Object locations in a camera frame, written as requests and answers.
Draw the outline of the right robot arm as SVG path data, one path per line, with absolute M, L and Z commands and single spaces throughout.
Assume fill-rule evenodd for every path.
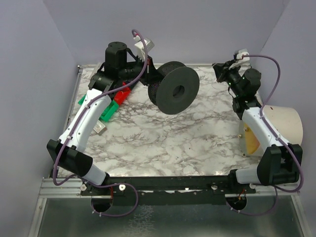
M 240 184 L 261 184 L 276 186 L 295 183 L 299 180 L 299 166 L 303 150 L 298 144 L 291 144 L 268 121 L 261 111 L 262 105 L 256 98 L 261 85 L 261 73 L 247 69 L 239 74 L 240 67 L 232 68 L 233 61 L 214 66 L 217 82 L 226 82 L 233 92 L 233 111 L 243 122 L 244 137 L 258 141 L 263 156 L 255 168 L 234 171 Z

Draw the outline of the black cable spool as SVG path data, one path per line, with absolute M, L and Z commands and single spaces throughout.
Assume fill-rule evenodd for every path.
M 150 101 L 167 115 L 184 111 L 198 94 L 197 72 L 178 61 L 163 64 L 157 72 L 160 73 L 162 79 L 148 86 Z

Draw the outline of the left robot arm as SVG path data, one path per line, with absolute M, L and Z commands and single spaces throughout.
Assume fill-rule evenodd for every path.
M 96 186 L 108 184 L 109 174 L 94 165 L 84 150 L 94 126 L 118 93 L 125 93 L 141 82 L 148 87 L 150 101 L 167 115 L 184 111 L 195 100 L 199 91 L 197 72 L 178 61 L 155 68 L 152 58 L 146 55 L 152 46 L 149 39 L 137 42 L 135 56 L 123 42 L 108 44 L 105 62 L 92 76 L 75 118 L 57 140 L 47 143 L 54 161 L 52 178 L 56 186 L 63 184 L 56 180 L 58 167 Z M 132 55 L 133 62 L 128 62 L 128 55 Z

